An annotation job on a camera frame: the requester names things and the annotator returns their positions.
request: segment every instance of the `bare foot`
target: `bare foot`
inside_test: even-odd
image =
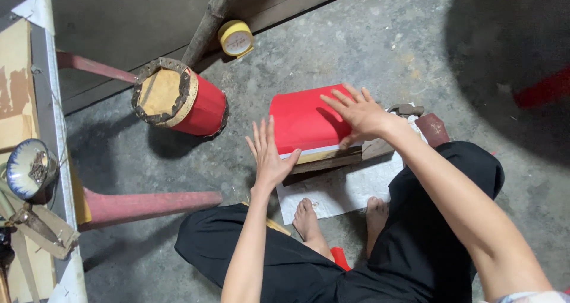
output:
[[[366,255],[368,258],[370,258],[376,239],[386,225],[387,219],[388,204],[375,196],[370,197],[366,207],[366,228],[368,231]]]
[[[317,214],[309,198],[303,198],[297,205],[293,226],[301,235],[303,244],[329,260],[335,261],[331,254],[331,248],[328,247],[328,243],[320,231]]]

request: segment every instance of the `hand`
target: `hand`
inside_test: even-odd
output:
[[[409,128],[408,122],[392,113],[386,112],[380,104],[374,101],[370,92],[362,87],[362,94],[350,84],[343,83],[343,87],[352,95],[352,99],[333,89],[332,94],[338,100],[321,95],[320,98],[352,126],[352,133],[340,142],[340,149],[361,140],[385,139],[389,133],[396,129]]]
[[[257,162],[257,178],[252,189],[268,188],[271,192],[278,183],[281,183],[291,172],[299,160],[301,149],[296,149],[288,158],[281,159],[275,146],[275,121],[269,117],[269,126],[265,126],[265,119],[261,119],[259,132],[257,124],[253,122],[253,141],[246,137],[247,144]]]

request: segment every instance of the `small drum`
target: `small drum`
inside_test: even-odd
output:
[[[146,123],[196,136],[224,129],[226,95],[182,62],[159,58],[142,67],[131,104]]]

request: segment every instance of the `black pants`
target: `black pants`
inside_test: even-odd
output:
[[[504,181],[495,157],[463,141],[436,150],[495,199]],[[471,258],[414,173],[405,168],[389,188],[388,221],[371,258],[348,272],[268,228],[262,302],[471,302]],[[189,215],[176,251],[223,286],[246,213],[238,204]]]

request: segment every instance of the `red object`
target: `red object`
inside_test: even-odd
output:
[[[435,114],[429,113],[417,118],[415,122],[427,139],[428,144],[433,148],[449,141],[444,122]]]
[[[350,266],[346,262],[346,256],[344,255],[344,249],[338,246],[331,248],[332,257],[335,259],[335,263],[342,267],[344,270],[351,270]]]
[[[555,102],[567,95],[570,95],[570,66],[512,97],[519,108],[532,108]]]
[[[222,126],[226,95],[206,79],[198,77],[198,93],[190,112],[172,129],[196,136],[210,136]]]
[[[102,75],[105,77],[118,79],[120,81],[126,81],[128,83],[134,84],[136,82],[137,76],[119,70],[117,68],[109,67],[107,65],[89,60],[80,56],[76,56],[68,52],[57,52],[58,59],[58,69],[73,68],[90,73],[96,73],[97,75]]]
[[[336,99],[332,89],[351,96],[341,84],[275,95],[269,114],[275,120],[275,144],[279,154],[338,145],[350,134],[351,126],[320,99],[325,95]]]
[[[83,188],[91,221],[78,226],[80,232],[126,222],[197,211],[222,203],[218,192],[182,192],[133,195],[101,195]]]

